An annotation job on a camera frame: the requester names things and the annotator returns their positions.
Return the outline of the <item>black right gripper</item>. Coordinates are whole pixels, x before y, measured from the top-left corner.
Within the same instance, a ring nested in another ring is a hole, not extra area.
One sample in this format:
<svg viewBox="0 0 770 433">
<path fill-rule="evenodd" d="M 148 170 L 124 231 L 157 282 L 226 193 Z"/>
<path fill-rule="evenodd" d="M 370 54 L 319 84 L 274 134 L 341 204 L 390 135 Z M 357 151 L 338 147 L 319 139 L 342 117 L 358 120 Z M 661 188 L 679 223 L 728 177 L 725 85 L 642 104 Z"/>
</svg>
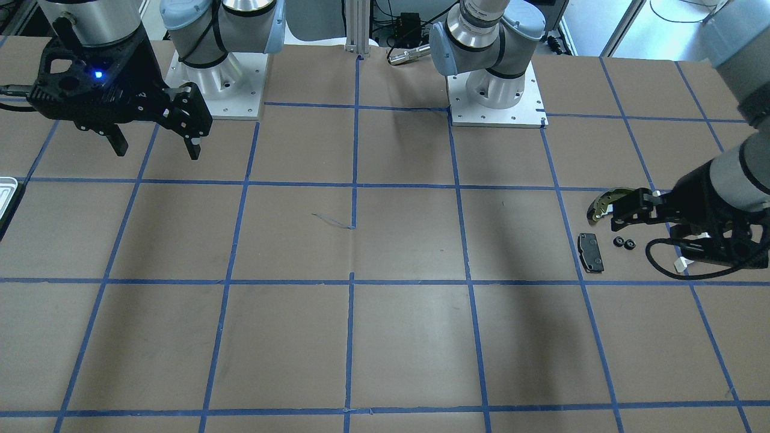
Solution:
<svg viewBox="0 0 770 433">
<path fill-rule="evenodd" d="M 182 137 L 189 158 L 200 158 L 201 138 L 214 118 L 200 87 L 165 84 L 142 24 L 110 44 L 87 47 L 69 21 L 54 25 L 56 35 L 44 47 L 38 77 L 27 101 L 52 120 L 74 121 L 99 131 L 116 156 L 126 156 L 126 137 L 117 124 L 154 121 Z"/>
</svg>

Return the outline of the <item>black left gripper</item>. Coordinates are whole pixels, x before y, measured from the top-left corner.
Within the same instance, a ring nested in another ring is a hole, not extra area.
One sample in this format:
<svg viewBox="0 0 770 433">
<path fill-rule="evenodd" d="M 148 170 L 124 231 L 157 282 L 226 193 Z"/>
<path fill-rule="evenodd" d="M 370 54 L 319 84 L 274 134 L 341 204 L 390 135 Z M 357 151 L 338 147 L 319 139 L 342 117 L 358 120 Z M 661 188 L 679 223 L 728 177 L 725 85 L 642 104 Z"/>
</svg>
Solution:
<svg viewBox="0 0 770 433">
<path fill-rule="evenodd" d="M 612 202 L 611 230 L 635 224 L 674 223 L 670 241 L 687 259 L 728 269 L 768 267 L 768 195 L 739 160 L 713 159 L 655 197 L 638 188 Z"/>
</svg>

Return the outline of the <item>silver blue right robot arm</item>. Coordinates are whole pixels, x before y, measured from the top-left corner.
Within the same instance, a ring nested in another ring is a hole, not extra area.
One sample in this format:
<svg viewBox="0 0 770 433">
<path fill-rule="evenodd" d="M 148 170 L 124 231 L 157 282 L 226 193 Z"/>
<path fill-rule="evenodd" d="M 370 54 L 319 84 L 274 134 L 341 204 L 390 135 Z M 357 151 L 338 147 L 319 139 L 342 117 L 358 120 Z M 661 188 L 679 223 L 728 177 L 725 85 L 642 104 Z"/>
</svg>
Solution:
<svg viewBox="0 0 770 433">
<path fill-rule="evenodd" d="M 281 51 L 283 1 L 162 1 L 159 12 L 175 46 L 182 81 L 165 82 L 132 1 L 40 1 L 54 30 L 31 85 L 4 85 L 33 112 L 71 121 L 105 137 L 118 156 L 128 149 L 120 127 L 151 121 L 184 140 L 190 159 L 214 123 L 212 102 L 255 95 L 239 53 Z"/>
</svg>

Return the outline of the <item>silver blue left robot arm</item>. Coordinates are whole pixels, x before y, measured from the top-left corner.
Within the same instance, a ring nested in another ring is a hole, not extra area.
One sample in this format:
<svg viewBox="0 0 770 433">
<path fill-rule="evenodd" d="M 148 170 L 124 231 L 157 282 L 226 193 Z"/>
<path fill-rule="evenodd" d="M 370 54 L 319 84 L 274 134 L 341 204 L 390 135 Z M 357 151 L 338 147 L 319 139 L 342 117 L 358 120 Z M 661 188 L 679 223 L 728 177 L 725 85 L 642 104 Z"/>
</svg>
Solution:
<svg viewBox="0 0 770 433">
<path fill-rule="evenodd" d="M 768 268 L 768 2 L 727 2 L 702 25 L 705 60 L 535 58 L 544 16 L 525 1 L 459 1 L 431 25 L 433 65 L 448 82 L 450 122 L 544 129 L 578 167 L 600 175 L 622 153 L 638 185 L 588 200 L 585 229 L 661 226 L 701 279 Z"/>
</svg>

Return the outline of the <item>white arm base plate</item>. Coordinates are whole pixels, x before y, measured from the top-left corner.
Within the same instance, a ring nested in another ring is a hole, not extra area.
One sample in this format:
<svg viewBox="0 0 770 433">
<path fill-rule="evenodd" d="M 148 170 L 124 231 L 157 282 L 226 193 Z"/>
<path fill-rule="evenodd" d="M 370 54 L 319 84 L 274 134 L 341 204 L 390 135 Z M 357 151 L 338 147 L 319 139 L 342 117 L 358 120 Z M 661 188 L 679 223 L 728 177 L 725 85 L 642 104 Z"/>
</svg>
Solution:
<svg viewBox="0 0 770 433">
<path fill-rule="evenodd" d="M 533 63 L 516 79 L 489 71 L 446 77 L 452 125 L 458 127 L 542 128 L 549 124 Z"/>
</svg>

